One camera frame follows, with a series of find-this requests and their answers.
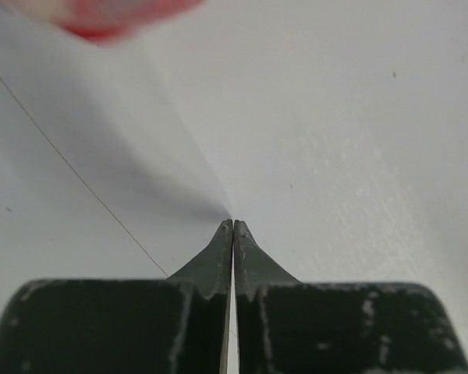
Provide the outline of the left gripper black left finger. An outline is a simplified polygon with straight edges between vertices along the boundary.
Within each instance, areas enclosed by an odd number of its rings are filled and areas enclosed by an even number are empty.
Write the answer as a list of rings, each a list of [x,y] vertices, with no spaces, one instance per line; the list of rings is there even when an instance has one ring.
[[[0,317],[0,373],[224,373],[233,223],[172,276],[37,279]]]

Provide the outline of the yellow tea bottle red label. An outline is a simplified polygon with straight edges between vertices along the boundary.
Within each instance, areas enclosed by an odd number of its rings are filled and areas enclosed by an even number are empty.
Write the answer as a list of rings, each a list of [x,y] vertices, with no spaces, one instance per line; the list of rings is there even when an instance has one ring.
[[[46,20],[91,42],[116,39],[140,26],[188,12],[202,2],[184,1],[45,1],[55,8]]]

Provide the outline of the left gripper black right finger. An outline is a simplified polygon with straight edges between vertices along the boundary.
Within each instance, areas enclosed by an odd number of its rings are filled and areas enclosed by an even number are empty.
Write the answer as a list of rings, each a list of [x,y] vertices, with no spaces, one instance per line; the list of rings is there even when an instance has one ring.
[[[468,373],[437,296],[413,283],[303,283],[233,228],[242,373]]]

